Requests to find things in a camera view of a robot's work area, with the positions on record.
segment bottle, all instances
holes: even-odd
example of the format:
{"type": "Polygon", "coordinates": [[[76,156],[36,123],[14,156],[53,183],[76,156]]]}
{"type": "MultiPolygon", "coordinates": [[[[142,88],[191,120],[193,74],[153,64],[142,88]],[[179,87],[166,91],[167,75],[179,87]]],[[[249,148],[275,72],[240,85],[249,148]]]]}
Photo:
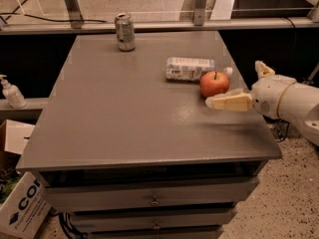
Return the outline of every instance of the bottle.
{"type": "Polygon", "coordinates": [[[27,101],[24,99],[22,93],[19,91],[17,86],[11,85],[7,80],[5,80],[5,77],[7,76],[0,75],[1,85],[3,87],[3,96],[7,99],[11,107],[15,109],[25,107],[27,105],[27,101]]]}
{"type": "Polygon", "coordinates": [[[166,60],[166,78],[168,80],[199,82],[201,77],[210,71],[222,71],[229,78],[232,68],[217,70],[211,59],[168,57],[166,60]]]}

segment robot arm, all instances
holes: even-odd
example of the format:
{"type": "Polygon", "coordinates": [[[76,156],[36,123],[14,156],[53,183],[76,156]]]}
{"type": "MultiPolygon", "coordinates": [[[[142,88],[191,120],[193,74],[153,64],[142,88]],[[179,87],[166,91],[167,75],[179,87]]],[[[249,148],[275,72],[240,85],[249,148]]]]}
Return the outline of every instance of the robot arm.
{"type": "Polygon", "coordinates": [[[260,61],[255,69],[259,80],[249,94],[243,89],[233,90],[208,98],[207,106],[237,112],[254,108],[273,120],[291,122],[305,138],[319,145],[319,89],[276,75],[260,61]]]}

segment cardboard box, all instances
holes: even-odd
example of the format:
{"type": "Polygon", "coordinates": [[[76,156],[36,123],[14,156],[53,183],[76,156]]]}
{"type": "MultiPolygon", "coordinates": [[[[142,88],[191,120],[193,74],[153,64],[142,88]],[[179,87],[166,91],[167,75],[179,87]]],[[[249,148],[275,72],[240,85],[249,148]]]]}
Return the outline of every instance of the cardboard box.
{"type": "Polygon", "coordinates": [[[16,175],[16,165],[34,126],[13,120],[0,125],[0,179],[16,175]]]}
{"type": "MultiPolygon", "coordinates": [[[[21,154],[34,126],[6,120],[1,126],[4,139],[3,153],[21,154]]],[[[32,239],[36,235],[51,206],[43,199],[44,187],[29,172],[19,180],[9,197],[0,207],[0,232],[32,239]]]]}

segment apple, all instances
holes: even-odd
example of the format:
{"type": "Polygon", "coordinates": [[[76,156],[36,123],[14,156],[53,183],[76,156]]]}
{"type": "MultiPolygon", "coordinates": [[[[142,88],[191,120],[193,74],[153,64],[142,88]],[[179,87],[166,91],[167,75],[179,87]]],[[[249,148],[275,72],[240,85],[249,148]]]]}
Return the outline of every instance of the apple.
{"type": "Polygon", "coordinates": [[[217,94],[224,94],[229,90],[229,78],[218,71],[210,71],[200,79],[200,92],[208,98],[217,94]]]}

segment aluminum can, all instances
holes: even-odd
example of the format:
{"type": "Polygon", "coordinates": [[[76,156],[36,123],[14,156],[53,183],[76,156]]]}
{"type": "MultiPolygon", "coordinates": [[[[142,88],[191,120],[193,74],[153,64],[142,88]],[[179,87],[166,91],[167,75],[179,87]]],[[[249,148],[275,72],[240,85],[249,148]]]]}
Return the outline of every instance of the aluminum can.
{"type": "Polygon", "coordinates": [[[136,47],[134,24],[129,13],[121,13],[115,20],[119,49],[131,51],[136,47]]]}

